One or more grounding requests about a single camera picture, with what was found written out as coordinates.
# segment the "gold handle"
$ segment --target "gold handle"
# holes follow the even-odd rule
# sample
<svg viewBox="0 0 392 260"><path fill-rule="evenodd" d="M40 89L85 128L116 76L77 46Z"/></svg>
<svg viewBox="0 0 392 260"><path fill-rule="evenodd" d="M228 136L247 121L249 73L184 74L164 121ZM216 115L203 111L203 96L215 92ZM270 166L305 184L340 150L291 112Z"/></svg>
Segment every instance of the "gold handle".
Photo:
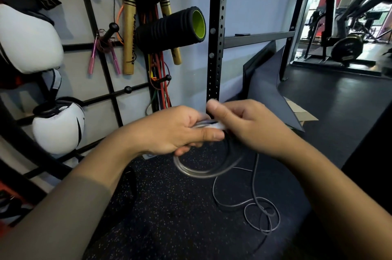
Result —
<svg viewBox="0 0 392 260"><path fill-rule="evenodd" d="M124 0L124 24L123 73L133 74L135 63L133 37L136 27L136 0Z"/></svg>
<svg viewBox="0 0 392 260"><path fill-rule="evenodd" d="M170 7L170 0L160 0L159 4L161 5L161 10L163 16L169 16L171 14L171 7ZM174 49L171 49L172 52L172 57L175 65L181 65L182 64L182 59L181 59L181 54L179 52L179 48L176 47Z"/></svg>

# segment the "right hand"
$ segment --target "right hand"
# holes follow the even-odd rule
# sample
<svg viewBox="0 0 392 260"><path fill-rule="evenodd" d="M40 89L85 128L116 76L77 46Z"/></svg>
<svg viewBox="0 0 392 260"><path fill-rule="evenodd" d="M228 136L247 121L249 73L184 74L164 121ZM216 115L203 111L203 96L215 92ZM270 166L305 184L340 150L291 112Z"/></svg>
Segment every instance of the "right hand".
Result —
<svg viewBox="0 0 392 260"><path fill-rule="evenodd" d="M207 110L238 139L258 153L290 158L301 138L263 104L254 100L219 103L211 99Z"/></svg>

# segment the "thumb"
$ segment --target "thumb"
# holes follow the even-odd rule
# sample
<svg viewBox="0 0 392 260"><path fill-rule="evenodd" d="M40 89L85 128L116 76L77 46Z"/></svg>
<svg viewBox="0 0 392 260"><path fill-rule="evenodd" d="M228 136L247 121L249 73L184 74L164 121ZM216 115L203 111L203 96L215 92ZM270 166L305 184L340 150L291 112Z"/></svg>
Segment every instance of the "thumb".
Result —
<svg viewBox="0 0 392 260"><path fill-rule="evenodd" d="M242 124L242 119L228 109L225 105L220 104L215 99L207 102L207 111L214 116L216 120L224 124L228 129L236 131Z"/></svg>
<svg viewBox="0 0 392 260"><path fill-rule="evenodd" d="M220 141L225 138L222 130L214 128L189 128L185 143Z"/></svg>

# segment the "black speckled floor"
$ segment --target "black speckled floor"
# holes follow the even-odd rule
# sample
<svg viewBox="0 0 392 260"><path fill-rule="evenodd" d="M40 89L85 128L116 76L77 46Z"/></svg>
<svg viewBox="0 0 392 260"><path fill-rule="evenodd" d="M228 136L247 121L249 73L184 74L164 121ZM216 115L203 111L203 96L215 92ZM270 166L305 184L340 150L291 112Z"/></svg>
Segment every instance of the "black speckled floor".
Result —
<svg viewBox="0 0 392 260"><path fill-rule="evenodd" d="M289 68L281 93L320 121L305 125L305 138L342 166L392 99L392 81ZM204 146L189 161L210 160L220 151ZM243 149L240 167L252 168L254 153ZM86 250L84 259L338 259L340 253L311 213L299 183L282 164L261 156L256 193L271 200L282 216L267 239L243 218L242 209L223 212L213 201L213 180L180 173L170 156L137 159L133 210ZM238 203L251 198L251 174L230 171L218 179L217 198ZM129 201L127 183L118 197ZM249 211L256 223L257 209Z"/></svg>

